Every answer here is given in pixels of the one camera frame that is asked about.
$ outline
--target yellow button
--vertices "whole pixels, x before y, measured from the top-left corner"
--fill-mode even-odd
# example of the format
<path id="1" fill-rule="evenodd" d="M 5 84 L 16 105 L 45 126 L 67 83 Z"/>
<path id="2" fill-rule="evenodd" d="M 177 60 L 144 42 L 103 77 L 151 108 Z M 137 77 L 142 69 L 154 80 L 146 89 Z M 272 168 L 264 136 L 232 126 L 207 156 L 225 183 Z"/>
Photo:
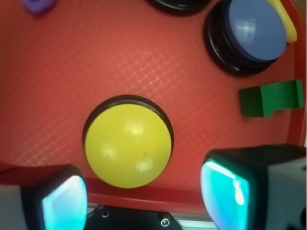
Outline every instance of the yellow button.
<path id="1" fill-rule="evenodd" d="M 157 113 L 126 103 L 110 107 L 95 118 L 84 148 L 99 178 L 116 187 L 135 188 L 148 184 L 164 170 L 172 138 Z"/>

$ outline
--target yellow plastic piece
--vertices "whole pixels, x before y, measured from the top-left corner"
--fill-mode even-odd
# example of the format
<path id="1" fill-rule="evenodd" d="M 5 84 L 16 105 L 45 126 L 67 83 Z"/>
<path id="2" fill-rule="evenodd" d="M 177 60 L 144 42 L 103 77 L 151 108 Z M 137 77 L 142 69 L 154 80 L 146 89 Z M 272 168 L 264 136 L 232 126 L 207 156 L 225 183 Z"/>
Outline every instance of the yellow plastic piece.
<path id="1" fill-rule="evenodd" d="M 169 130 L 152 110 L 120 104 L 102 112 L 85 138 L 85 154 L 96 175 L 108 184 L 135 188 L 154 180 L 172 149 Z"/>
<path id="2" fill-rule="evenodd" d="M 280 0 L 268 0 L 268 2 L 275 8 L 280 18 L 282 19 L 283 25 L 287 34 L 287 42 L 293 43 L 297 41 L 297 32 L 296 28 L 289 17 L 286 9 L 283 7 L 283 4 Z"/>

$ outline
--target blue button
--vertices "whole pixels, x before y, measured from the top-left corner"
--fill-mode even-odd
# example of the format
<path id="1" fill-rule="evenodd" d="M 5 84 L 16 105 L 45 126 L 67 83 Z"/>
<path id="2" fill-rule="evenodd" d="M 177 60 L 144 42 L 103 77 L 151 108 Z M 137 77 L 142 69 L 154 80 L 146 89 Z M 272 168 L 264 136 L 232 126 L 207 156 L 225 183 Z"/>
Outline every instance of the blue button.
<path id="1" fill-rule="evenodd" d="M 283 22 L 266 0 L 230 1 L 224 24 L 232 46 L 248 60 L 275 60 L 286 48 Z"/>

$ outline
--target black object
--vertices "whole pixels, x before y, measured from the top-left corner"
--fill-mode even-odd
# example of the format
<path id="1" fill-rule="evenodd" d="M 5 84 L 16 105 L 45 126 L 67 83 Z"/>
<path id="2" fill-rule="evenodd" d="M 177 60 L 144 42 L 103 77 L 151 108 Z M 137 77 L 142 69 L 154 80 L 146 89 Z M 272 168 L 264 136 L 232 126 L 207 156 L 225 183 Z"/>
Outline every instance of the black object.
<path id="1" fill-rule="evenodd" d="M 172 141 L 172 149 L 171 150 L 173 150 L 174 132 L 173 132 L 172 124 L 171 124 L 170 120 L 168 119 L 166 113 L 156 103 L 152 102 L 151 100 L 144 98 L 144 97 L 141 97 L 141 96 L 130 95 L 130 94 L 119 95 L 119 96 L 115 96 L 115 97 L 112 97 L 110 99 L 107 99 L 106 101 L 102 102 L 99 106 L 97 106 L 92 111 L 92 113 L 87 118 L 86 123 L 84 125 L 83 145 L 85 143 L 87 131 L 90 128 L 90 125 L 92 124 L 92 122 L 96 119 L 96 117 L 98 117 L 105 110 L 107 110 L 107 109 L 109 109 L 113 106 L 119 105 L 119 104 L 137 104 L 137 105 L 144 106 L 144 107 L 152 110 L 153 112 L 155 112 L 166 124 L 166 127 L 169 131 L 169 135 L 170 135 L 171 141 Z"/>
<path id="2" fill-rule="evenodd" d="M 249 182 L 248 229 L 260 230 L 265 229 L 270 221 L 267 219 L 268 167 L 305 156 L 306 148 L 285 144 L 211 150 L 204 162 L 213 160 Z M 306 225 L 306 209 L 302 212 L 300 220 Z"/>
<path id="3" fill-rule="evenodd" d="M 225 31 L 224 16 L 231 0 L 221 0 L 211 10 L 204 26 L 204 40 L 211 58 L 225 71 L 237 75 L 253 75 L 266 70 L 273 61 L 247 60 L 233 48 Z"/>
<path id="4" fill-rule="evenodd" d="M 99 206 L 89 213 L 84 230 L 181 230 L 169 213 Z"/>
<path id="5" fill-rule="evenodd" d="M 302 211 L 301 224 L 304 228 L 306 228 L 306 208 Z"/>
<path id="6" fill-rule="evenodd" d="M 46 229 L 43 199 L 73 175 L 82 176 L 74 165 L 12 166 L 0 172 L 0 184 L 18 185 L 28 229 Z"/>
<path id="7" fill-rule="evenodd" d="M 210 0 L 148 0 L 155 7 L 173 14 L 192 14 L 201 11 Z"/>

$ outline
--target black ring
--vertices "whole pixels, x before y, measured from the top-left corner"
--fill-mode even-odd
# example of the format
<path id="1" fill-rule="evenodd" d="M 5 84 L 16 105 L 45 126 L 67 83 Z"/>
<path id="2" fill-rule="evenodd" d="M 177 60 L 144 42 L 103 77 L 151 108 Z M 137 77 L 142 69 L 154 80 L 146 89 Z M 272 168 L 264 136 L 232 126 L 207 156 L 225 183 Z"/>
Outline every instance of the black ring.
<path id="1" fill-rule="evenodd" d="M 155 7 L 172 14 L 192 14 L 201 11 L 210 0 L 148 0 Z"/>
<path id="2" fill-rule="evenodd" d="M 235 75 L 253 75 L 266 70 L 273 61 L 247 60 L 233 48 L 227 37 L 224 15 L 230 0 L 221 0 L 211 10 L 204 26 L 204 40 L 209 55 L 225 71 Z"/>

